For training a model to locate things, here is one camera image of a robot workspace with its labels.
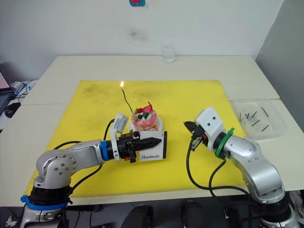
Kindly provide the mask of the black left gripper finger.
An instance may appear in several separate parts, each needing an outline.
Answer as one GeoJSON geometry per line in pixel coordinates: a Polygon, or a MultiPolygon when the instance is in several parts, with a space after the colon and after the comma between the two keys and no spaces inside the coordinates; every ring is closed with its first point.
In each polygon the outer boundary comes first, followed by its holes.
{"type": "Polygon", "coordinates": [[[136,141],[136,150],[141,151],[141,150],[149,149],[158,145],[161,142],[162,142],[161,139],[154,137],[139,139],[136,141]]]}

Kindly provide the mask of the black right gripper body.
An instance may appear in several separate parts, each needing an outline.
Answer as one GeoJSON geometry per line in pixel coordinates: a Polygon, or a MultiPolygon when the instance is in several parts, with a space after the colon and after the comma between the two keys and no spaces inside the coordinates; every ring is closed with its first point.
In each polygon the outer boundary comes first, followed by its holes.
{"type": "Polygon", "coordinates": [[[197,136],[192,136],[192,140],[193,142],[191,143],[191,150],[192,151],[195,151],[196,148],[199,146],[200,143],[202,143],[204,146],[207,146],[208,145],[208,138],[207,138],[207,135],[205,134],[205,131],[204,129],[198,125],[197,126],[197,136]]]}

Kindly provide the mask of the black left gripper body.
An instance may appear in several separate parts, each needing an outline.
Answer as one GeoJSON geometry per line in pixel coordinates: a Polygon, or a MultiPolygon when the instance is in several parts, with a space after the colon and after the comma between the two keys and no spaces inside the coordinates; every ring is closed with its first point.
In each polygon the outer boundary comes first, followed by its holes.
{"type": "Polygon", "coordinates": [[[121,134],[118,140],[119,157],[130,163],[136,162],[136,144],[140,138],[134,138],[131,133],[121,134]]]}

